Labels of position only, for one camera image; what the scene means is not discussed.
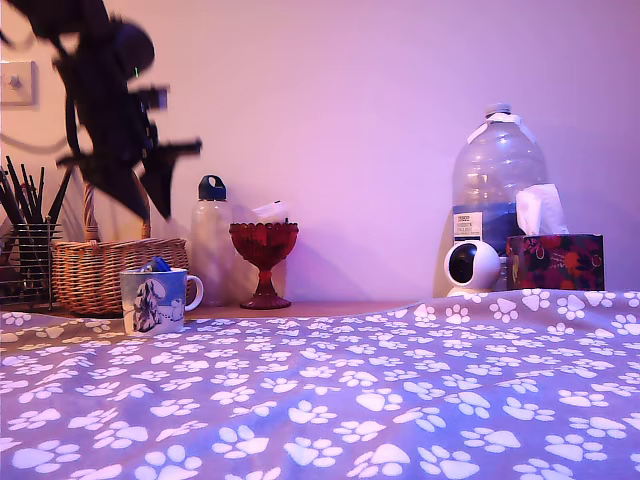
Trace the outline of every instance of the water jug cap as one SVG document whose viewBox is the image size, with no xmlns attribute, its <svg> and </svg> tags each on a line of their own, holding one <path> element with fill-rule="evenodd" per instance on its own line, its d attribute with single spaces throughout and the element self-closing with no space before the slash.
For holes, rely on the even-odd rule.
<svg viewBox="0 0 640 480">
<path fill-rule="evenodd" d="M 508 103 L 494 103 L 493 105 L 489 105 L 484 111 L 484 116 L 485 118 L 489 118 L 494 113 L 510 114 L 511 105 L 509 105 Z"/>
<path fill-rule="evenodd" d="M 205 175 L 198 185 L 198 196 L 200 200 L 226 200 L 227 187 L 224 186 L 220 177 Z"/>
</svg>

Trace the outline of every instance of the light switch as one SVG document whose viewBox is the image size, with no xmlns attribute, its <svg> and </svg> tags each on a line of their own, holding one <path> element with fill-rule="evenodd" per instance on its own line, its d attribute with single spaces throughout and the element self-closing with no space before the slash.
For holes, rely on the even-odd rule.
<svg viewBox="0 0 640 480">
<path fill-rule="evenodd" d="M 0 62 L 2 105 L 34 105 L 36 99 L 35 76 L 35 62 Z"/>
</svg>

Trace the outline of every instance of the basket handle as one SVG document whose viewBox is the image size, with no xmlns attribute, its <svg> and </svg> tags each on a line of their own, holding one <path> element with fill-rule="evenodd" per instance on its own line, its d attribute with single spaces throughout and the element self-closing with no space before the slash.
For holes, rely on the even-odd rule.
<svg viewBox="0 0 640 480">
<path fill-rule="evenodd" d="M 144 201 L 144 206 L 147 212 L 149 210 L 149 197 L 147 192 L 145 191 L 142 183 L 138 179 L 137 175 L 133 175 L 133 178 L 138 186 L 138 190 L 142 195 L 142 199 Z M 95 193 L 95 187 L 89 183 L 84 184 L 84 209 L 82 212 L 82 217 L 84 220 L 84 239 L 88 243 L 99 242 L 100 241 L 100 230 L 98 228 L 98 221 L 95 216 L 95 207 L 93 204 L 93 196 Z M 151 216 L 142 222 L 142 238 L 147 239 L 151 237 Z"/>
</svg>

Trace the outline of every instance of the tissue box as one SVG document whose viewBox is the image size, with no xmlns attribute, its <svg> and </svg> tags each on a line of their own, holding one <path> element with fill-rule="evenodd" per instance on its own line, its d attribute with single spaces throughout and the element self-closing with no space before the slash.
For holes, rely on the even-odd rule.
<svg viewBox="0 0 640 480">
<path fill-rule="evenodd" d="M 602 235 L 539 235 L 507 240 L 507 288 L 604 290 Z"/>
</svg>

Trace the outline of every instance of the white camera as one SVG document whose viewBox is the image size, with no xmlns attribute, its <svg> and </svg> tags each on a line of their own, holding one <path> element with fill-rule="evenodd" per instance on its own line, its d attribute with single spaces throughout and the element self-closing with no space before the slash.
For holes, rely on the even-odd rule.
<svg viewBox="0 0 640 480">
<path fill-rule="evenodd" d="M 444 271 L 453 284 L 448 297 L 489 292 L 500 276 L 500 257 L 488 243 L 469 240 L 447 252 Z"/>
</svg>

